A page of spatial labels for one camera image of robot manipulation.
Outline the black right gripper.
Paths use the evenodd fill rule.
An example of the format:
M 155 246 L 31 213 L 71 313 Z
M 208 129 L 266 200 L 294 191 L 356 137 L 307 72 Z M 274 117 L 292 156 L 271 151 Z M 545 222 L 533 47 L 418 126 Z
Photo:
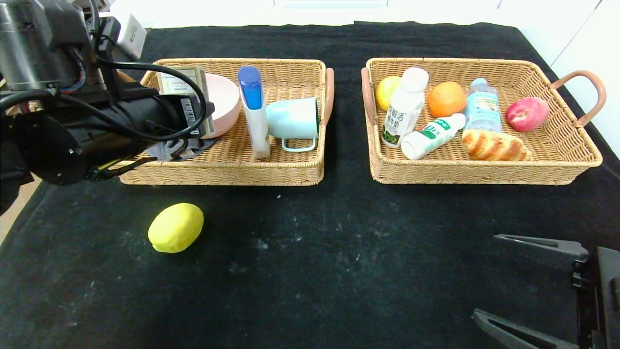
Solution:
M 494 241 L 521 258 L 566 272 L 576 289 L 578 346 L 474 309 L 472 319 L 508 349 L 618 349 L 620 308 L 618 250 L 597 247 L 589 255 L 578 241 L 497 234 Z

